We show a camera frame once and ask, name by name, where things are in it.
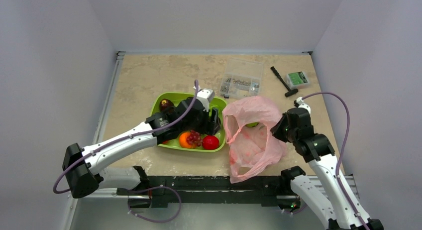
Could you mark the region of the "red fake grape bunch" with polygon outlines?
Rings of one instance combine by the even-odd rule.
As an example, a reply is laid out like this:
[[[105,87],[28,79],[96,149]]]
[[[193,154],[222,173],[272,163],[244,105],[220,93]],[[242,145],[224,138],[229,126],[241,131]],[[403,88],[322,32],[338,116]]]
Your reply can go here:
[[[202,146],[202,137],[201,134],[196,131],[189,131],[186,137],[186,143],[188,144],[189,148],[196,148]]]

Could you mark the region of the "pink plastic bag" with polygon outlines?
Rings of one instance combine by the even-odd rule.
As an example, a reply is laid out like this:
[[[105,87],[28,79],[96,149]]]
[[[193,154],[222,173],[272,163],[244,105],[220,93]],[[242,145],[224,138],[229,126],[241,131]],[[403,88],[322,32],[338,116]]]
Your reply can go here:
[[[287,154],[286,144],[270,132],[282,117],[271,99],[263,96],[242,98],[228,104],[222,117],[229,146],[231,183],[257,176]],[[259,124],[252,128],[245,126],[252,122]]]

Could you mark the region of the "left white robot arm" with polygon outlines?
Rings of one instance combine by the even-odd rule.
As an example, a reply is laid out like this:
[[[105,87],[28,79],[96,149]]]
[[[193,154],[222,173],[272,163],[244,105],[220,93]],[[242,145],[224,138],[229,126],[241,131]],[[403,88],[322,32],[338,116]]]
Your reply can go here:
[[[81,147],[73,143],[66,148],[62,164],[75,199],[86,197],[98,189],[123,188],[141,195],[148,190],[148,181],[140,166],[114,169],[110,165],[145,148],[177,139],[194,131],[215,135],[221,129],[221,109],[212,106],[209,98],[187,97],[176,106],[163,107],[132,129],[106,141]]]

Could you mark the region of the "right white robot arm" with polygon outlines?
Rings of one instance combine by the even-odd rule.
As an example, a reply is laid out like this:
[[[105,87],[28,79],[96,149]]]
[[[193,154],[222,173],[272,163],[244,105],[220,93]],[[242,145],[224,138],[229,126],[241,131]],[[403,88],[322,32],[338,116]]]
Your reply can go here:
[[[380,220],[373,219],[340,172],[339,161],[329,139],[315,133],[310,112],[305,108],[292,108],[283,113],[280,121],[271,128],[272,135],[291,143],[296,152],[312,168],[324,193],[310,181],[304,170],[294,166],[281,171],[280,189],[294,192],[319,218],[327,230],[382,230]]]

